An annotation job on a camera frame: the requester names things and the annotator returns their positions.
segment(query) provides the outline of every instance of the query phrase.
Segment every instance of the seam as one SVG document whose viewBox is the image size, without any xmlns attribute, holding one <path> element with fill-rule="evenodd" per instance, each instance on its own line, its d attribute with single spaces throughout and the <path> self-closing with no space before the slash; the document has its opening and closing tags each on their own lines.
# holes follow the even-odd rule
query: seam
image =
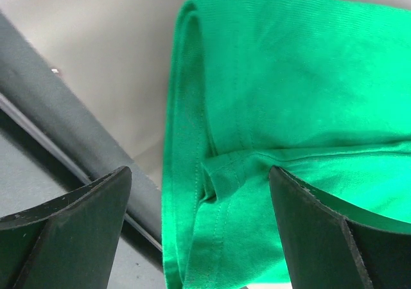
<svg viewBox="0 0 411 289">
<path fill-rule="evenodd" d="M 173 80 L 172 81 L 173 82 L 173 88 L 174 88 L 174 91 L 172 91 L 172 92 L 174 92 L 173 93 L 174 95 L 172 96 L 173 97 L 172 105 L 170 105 L 170 107 L 173 108 L 174 112 L 176 110 L 178 110 L 176 99 L 177 99 L 180 91 L 179 91 L 179 86 L 175 82 L 177 82 L 177 79 L 179 78 L 179 73 L 181 71 L 180 68 L 181 68 L 181 65 L 180 65 L 179 62 L 177 62 L 176 66 L 175 66 L 175 69 L 176 69 L 175 77 L 176 78 L 172 79 Z M 171 122 L 171 125 L 170 125 L 171 130 L 168 130 L 168 131 L 173 132 L 176 129 L 176 127 L 177 127 L 177 120 L 175 119 L 175 116 L 173 116 L 173 121 Z M 175 138 L 174 137 L 171 138 L 171 143 L 170 144 L 171 144 L 170 153 L 173 154 L 174 153 L 173 149 L 175 148 Z M 176 256 L 175 264 L 177 266 L 177 275 L 179 276 L 180 282 L 183 283 L 182 274 L 181 274 L 181 270 L 180 270 L 180 264 L 179 264 L 179 258 L 180 258 L 179 248 L 178 248 L 178 243 L 177 243 L 178 228 L 177 228 L 177 214 L 176 214 L 176 211 L 175 211 L 175 206 L 176 206 L 175 179 L 172 178 L 172 176 L 174 176 L 174 172 L 175 172 L 175 163 L 173 162 L 172 158 L 170 159 L 170 172 L 171 172 L 171 179 L 170 179 L 170 182 L 171 182 L 171 187 L 170 187 L 171 188 L 171 195 L 170 195 L 170 197 L 171 197 L 171 205 L 170 205 L 171 206 L 171 211 L 170 212 L 172 213 L 173 226 L 174 226 L 174 230 L 175 230 L 174 237 L 173 237 L 173 244 L 174 244 L 173 247 L 174 247 L 175 256 Z"/>
<path fill-rule="evenodd" d="M 232 160 L 232 161 L 230 161 L 230 162 L 228 162 L 224 165 L 221 165 L 220 167 L 214 169 L 213 171 L 210 171 L 209 174 L 212 175 L 212 174 L 218 172 L 219 170 L 224 169 L 225 167 L 228 167 L 228 166 L 234 164 L 235 162 L 238 162 L 241 159 L 244 159 L 244 158 L 252 156 L 252 155 L 259 155 L 259 156 L 262 156 L 264 158 L 272 159 L 272 160 L 277 161 L 277 162 L 293 162 L 293 161 L 298 161 L 298 160 L 303 160 L 303 159 L 312 159 L 312 158 L 316 158 L 316 157 L 321 157 L 321 158 L 325 159 L 326 157 L 333 157 L 333 156 L 339 156 L 339 155 L 353 156 L 353 155 L 362 155 L 362 154 L 367 154 L 367 153 L 373 153 L 373 152 L 372 151 L 362 151 L 362 152 L 351 152 L 351 153 L 334 153 L 334 154 L 324 154 L 324 155 L 310 155 L 310 156 L 304 156 L 304 157 L 296 157 L 296 158 L 288 159 L 288 160 L 285 161 L 285 160 L 280 160 L 280 159 L 278 159 L 278 158 L 276 158 L 272 155 L 267 155 L 267 154 L 262 153 L 262 152 L 252 151 L 252 152 L 249 152 L 249 153 L 247 153 L 247 154 L 245 154 L 241 157 L 238 157 L 238 158 L 236 158 L 236 159 L 234 159 L 234 160 Z M 384 155 L 385 154 L 393 154 L 393 155 L 401 154 L 401 155 L 404 155 L 403 153 L 393 152 L 393 151 L 389 151 L 389 152 L 379 151 L 378 155 L 370 155 L 370 156 L 380 157 L 382 153 Z"/>
<path fill-rule="evenodd" d="M 201 120 L 203 120 L 203 118 L 204 118 L 203 111 L 201 111 L 200 117 L 201 117 Z M 199 200 L 197 199 L 197 196 L 198 196 L 198 180 L 199 180 L 199 176 L 200 176 L 199 175 L 199 173 L 200 173 L 200 153 L 199 153 L 199 151 L 200 151 L 200 141 L 198 141 L 197 148 L 196 148 L 195 183 L 194 183 L 194 187 L 195 187 L 194 201 L 195 201 L 195 203 L 194 203 L 194 208 L 193 208 L 193 215 L 196 215 L 196 209 L 197 209 L 198 204 L 199 204 Z"/>
<path fill-rule="evenodd" d="M 220 205 L 219 205 L 219 207 L 218 207 L 217 216 L 216 216 L 216 222 L 215 222 L 215 225 L 214 225 L 213 239 L 212 239 L 213 242 L 212 242 L 212 244 L 211 244 L 211 249 L 214 249 L 214 247 L 215 247 L 215 245 L 216 245 L 217 226 L 218 226 L 218 224 L 220 223 L 220 214 L 221 214 L 222 205 L 223 205 L 223 204 L 220 203 Z M 211 273 L 212 273 L 212 271 L 210 270 L 209 273 L 208 273 L 208 275 L 207 275 L 207 278 L 208 278 L 208 286 L 207 286 L 207 288 L 210 288 L 210 285 L 211 285 L 211 282 L 210 282 Z"/>
<path fill-rule="evenodd" d="M 233 172 L 234 176 L 236 177 L 237 190 L 239 190 L 240 180 L 238 179 L 238 175 L 237 175 L 237 173 L 234 169 L 231 169 L 231 171 Z M 229 201 L 229 204 L 227 206 L 227 210 L 225 211 L 224 225 L 222 227 L 222 243 L 220 245 L 220 248 L 218 249 L 218 261 L 217 261 L 217 267 L 216 267 L 214 281 L 209 282 L 209 286 L 208 286 L 208 287 L 210 287 L 210 285 L 213 283 L 214 286 L 212 288 L 217 288 L 216 284 L 217 284 L 218 276 L 220 275 L 220 271 L 221 271 L 222 251 L 223 251 L 223 248 L 224 248 L 224 236 L 225 236 L 225 232 L 226 232 L 227 221 L 228 221 L 228 216 L 229 216 L 229 212 L 230 212 L 230 208 L 231 208 L 231 203 L 232 203 L 232 196 L 230 196 L 230 201 Z"/>
</svg>

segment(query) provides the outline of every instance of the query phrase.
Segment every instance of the folded shirt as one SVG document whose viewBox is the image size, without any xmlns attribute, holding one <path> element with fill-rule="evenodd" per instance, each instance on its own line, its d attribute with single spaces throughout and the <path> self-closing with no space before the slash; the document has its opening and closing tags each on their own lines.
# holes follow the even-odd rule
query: folded shirt
<svg viewBox="0 0 411 289">
<path fill-rule="evenodd" d="M 164 147 L 169 289 L 289 282 L 272 165 L 411 221 L 410 31 L 410 12 L 368 3 L 184 4 Z"/>
</svg>

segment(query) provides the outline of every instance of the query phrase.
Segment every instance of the green t-shirt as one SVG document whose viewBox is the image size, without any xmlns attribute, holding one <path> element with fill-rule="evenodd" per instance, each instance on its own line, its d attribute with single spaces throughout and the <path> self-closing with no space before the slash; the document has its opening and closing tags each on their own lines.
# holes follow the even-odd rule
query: green t-shirt
<svg viewBox="0 0 411 289">
<path fill-rule="evenodd" d="M 171 64 L 169 289 L 289 281 L 272 165 L 411 221 L 410 12 L 340 0 L 189 0 Z"/>
</svg>

